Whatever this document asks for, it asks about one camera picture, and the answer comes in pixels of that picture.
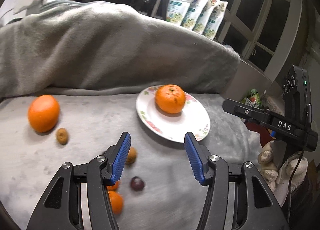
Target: white cloth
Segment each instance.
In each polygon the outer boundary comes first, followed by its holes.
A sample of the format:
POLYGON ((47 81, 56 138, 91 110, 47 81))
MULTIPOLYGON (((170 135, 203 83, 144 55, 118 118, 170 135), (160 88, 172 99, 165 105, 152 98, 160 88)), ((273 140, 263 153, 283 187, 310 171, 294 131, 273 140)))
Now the white cloth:
MULTIPOLYGON (((272 145, 267 143, 258 156, 258 162, 261 164, 260 173, 268 183, 268 186, 275 195, 279 205, 282 207, 288 195, 288 184, 290 176, 297 165, 300 154, 292 155, 278 170, 273 163, 272 145)), ((308 160, 302 158, 300 164, 292 178, 291 192, 293 192, 304 180, 308 168, 308 160)))
MULTIPOLYGON (((287 159, 279 170, 278 177, 276 179, 276 189, 273 191, 280 206, 283 206, 285 199, 288 195, 288 184, 290 176, 297 165, 300 155, 293 155, 287 159)), ((303 157, 300 164, 293 175, 291 182, 291 192, 293 192, 304 180, 308 168, 308 160, 303 157)))

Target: table surface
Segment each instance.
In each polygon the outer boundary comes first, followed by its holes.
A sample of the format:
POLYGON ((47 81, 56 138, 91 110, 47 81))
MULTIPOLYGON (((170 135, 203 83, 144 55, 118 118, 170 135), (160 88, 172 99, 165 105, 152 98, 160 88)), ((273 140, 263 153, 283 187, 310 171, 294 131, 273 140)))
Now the table surface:
MULTIPOLYGON (((222 110, 221 96, 193 96, 211 120, 209 135, 200 143, 227 162, 255 162, 261 151, 259 135, 222 110)), ((61 109, 56 128, 66 128, 70 135, 65 146, 56 142, 55 130, 37 134, 30 128, 26 113, 34 97, 6 99, 0 104, 0 199, 21 229, 26 229, 39 198, 64 162, 89 162, 116 144, 123 131, 131 134, 138 156, 122 173, 118 192, 124 198, 124 208, 116 217, 119 228, 196 229, 207 187, 195 180, 182 144, 161 138, 140 121, 135 110, 137 94, 55 97, 61 109), (142 192, 130 189, 134 176, 144 180, 142 192)), ((86 188, 82 186, 84 229, 89 230, 86 188)), ((231 228, 233 196, 230 187, 225 229, 231 228)))

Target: mandarin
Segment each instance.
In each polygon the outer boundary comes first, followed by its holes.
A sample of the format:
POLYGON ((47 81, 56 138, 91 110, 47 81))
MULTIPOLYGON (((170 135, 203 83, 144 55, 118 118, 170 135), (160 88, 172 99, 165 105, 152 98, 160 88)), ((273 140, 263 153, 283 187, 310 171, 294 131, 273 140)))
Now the mandarin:
POLYGON ((118 215, 122 211, 123 207, 123 199, 122 196, 120 196, 117 192, 115 191, 108 191, 109 198, 110 198, 110 203, 111 203, 111 208, 112 211, 115 215, 118 215))
POLYGON ((116 190, 119 187, 120 180, 116 181, 113 186, 106 186, 107 190, 116 190))
POLYGON ((173 114, 182 110, 186 101, 186 95, 181 87, 167 84, 157 90, 155 100, 161 110, 173 114))
POLYGON ((57 124, 59 113, 57 100, 51 95, 42 95, 30 104, 28 120, 35 131, 47 132, 57 124))

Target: gray fabric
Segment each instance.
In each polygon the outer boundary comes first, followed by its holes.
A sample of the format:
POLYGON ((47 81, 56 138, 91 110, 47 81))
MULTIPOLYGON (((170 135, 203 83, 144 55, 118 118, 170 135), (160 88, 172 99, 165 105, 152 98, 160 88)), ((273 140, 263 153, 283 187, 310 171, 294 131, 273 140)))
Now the gray fabric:
MULTIPOLYGON (((221 96, 193 96, 211 120, 210 132, 200 143, 227 162, 255 162, 261 151, 259 134, 248 131, 239 118, 225 113, 221 96)), ((38 135, 30 128, 26 113, 34 97, 6 99, 0 104, 0 199, 22 230, 62 163, 88 162, 114 145, 123 131, 131 134, 138 157, 131 167, 124 168, 121 177, 118 191, 124 198, 124 210, 117 217, 120 229, 196 229, 207 188, 195 180, 183 145, 159 137, 139 120, 136 97, 56 96, 61 108, 57 128, 66 128, 70 134, 65 146, 56 143, 55 130, 38 135), (134 176, 146 183, 141 193, 129 188, 134 176)), ((230 203, 233 194, 230 188, 230 203)), ((84 229, 89 230, 85 191, 82 199, 84 229)), ((231 229, 232 213, 230 205, 225 229, 231 229)))
POLYGON ((240 62, 232 49, 126 5, 49 6, 0 28, 0 97, 49 86, 53 94, 138 93, 166 83, 220 93, 240 62))

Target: blue gripper pad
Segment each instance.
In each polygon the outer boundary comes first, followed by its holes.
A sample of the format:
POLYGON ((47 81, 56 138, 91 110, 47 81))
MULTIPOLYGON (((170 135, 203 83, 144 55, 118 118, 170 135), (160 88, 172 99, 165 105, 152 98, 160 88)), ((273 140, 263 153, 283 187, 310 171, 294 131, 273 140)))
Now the blue gripper pad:
POLYGON ((122 133, 114 152, 117 152, 112 164, 112 176, 110 182, 114 185, 121 177, 125 161, 131 146, 131 136, 129 133, 122 133))
POLYGON ((203 154, 192 132, 186 133, 184 137, 184 148, 186 149, 196 180, 203 185, 206 180, 205 173, 209 170, 208 157, 205 157, 203 154))

